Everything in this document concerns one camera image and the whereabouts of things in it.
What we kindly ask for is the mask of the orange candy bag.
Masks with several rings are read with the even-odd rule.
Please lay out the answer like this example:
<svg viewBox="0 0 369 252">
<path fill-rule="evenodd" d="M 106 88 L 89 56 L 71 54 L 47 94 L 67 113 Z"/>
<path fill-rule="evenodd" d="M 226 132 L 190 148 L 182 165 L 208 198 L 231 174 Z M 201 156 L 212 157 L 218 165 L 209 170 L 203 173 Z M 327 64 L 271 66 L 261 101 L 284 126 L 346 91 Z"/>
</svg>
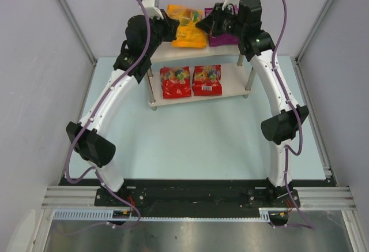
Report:
<svg viewBox="0 0 369 252">
<path fill-rule="evenodd" d="M 204 17 L 202 10 L 181 5 L 168 5 L 167 14 L 179 21 L 176 39 L 171 43 L 173 47 L 205 48 L 207 46 L 206 33 L 196 27 L 196 24 Z"/>
</svg>

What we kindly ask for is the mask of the purple candy bag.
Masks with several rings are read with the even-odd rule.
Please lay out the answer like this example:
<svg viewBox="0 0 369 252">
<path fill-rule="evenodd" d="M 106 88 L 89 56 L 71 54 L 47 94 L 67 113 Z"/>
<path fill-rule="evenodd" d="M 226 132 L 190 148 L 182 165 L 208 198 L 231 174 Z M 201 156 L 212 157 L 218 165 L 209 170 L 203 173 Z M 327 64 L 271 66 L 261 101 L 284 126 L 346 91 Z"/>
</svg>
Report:
<svg viewBox="0 0 369 252">
<path fill-rule="evenodd" d="M 212 19 L 208 18 L 212 11 L 214 10 L 215 6 L 213 7 L 207 7 L 205 8 L 205 16 L 204 20 L 202 22 L 202 27 L 206 31 L 209 31 L 212 27 Z M 225 12 L 227 14 L 227 17 L 233 18 L 235 14 L 235 9 L 233 6 L 231 6 L 228 9 L 225 9 Z M 226 46 L 226 45 L 237 45 L 238 39 L 232 35 L 229 35 L 227 33 L 223 33 L 222 35 L 218 36 L 209 36 L 208 35 L 208 43 L 210 47 L 220 47 L 220 46 Z"/>
</svg>

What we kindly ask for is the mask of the red candy bag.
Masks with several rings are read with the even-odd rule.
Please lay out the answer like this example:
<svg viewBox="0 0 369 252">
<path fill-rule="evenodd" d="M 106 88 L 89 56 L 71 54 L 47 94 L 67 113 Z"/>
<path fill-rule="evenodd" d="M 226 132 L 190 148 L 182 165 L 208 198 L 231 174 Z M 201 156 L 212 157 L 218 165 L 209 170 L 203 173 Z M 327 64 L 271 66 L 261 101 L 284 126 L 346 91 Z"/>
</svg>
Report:
<svg viewBox="0 0 369 252">
<path fill-rule="evenodd" d="M 162 67 L 160 82 L 164 99 L 181 99 L 191 97 L 190 68 Z"/>
<path fill-rule="evenodd" d="M 195 66 L 192 90 L 195 96 L 221 96 L 221 65 Z"/>
</svg>

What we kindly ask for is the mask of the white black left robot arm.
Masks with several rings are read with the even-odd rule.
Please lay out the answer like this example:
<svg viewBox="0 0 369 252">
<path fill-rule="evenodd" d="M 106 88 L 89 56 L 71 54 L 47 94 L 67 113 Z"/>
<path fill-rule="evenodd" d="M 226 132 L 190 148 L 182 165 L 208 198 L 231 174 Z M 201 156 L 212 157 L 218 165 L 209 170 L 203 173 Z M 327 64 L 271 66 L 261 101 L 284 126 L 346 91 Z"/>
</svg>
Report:
<svg viewBox="0 0 369 252">
<path fill-rule="evenodd" d="M 162 17 L 129 19 L 113 71 L 99 98 L 79 122 L 69 122 L 66 132 L 81 158 L 97 171 L 106 187 L 116 192 L 124 178 L 114 155 L 116 146 L 106 139 L 112 121 L 128 94 L 135 89 L 151 67 L 151 57 L 163 42 L 176 38 L 179 21 L 161 10 Z"/>
</svg>

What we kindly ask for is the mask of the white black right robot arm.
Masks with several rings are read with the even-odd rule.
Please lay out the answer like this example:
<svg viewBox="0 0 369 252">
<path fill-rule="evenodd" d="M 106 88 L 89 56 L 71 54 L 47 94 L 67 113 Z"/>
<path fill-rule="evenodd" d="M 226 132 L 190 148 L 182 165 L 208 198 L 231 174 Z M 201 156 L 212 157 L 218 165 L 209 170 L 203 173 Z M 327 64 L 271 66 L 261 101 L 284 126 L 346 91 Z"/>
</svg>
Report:
<svg viewBox="0 0 369 252">
<path fill-rule="evenodd" d="M 240 0 L 238 11 L 215 3 L 212 11 L 196 27 L 208 36 L 218 37 L 224 33 L 238 40 L 238 49 L 247 59 L 261 80 L 267 95 L 271 118 L 262 121 L 263 136 L 269 141 L 270 171 L 268 181 L 274 188 L 281 188 L 291 181 L 285 164 L 286 148 L 301 131 L 299 126 L 309 114 L 307 106 L 301 106 L 288 88 L 279 67 L 276 47 L 261 21 L 260 0 Z"/>
</svg>

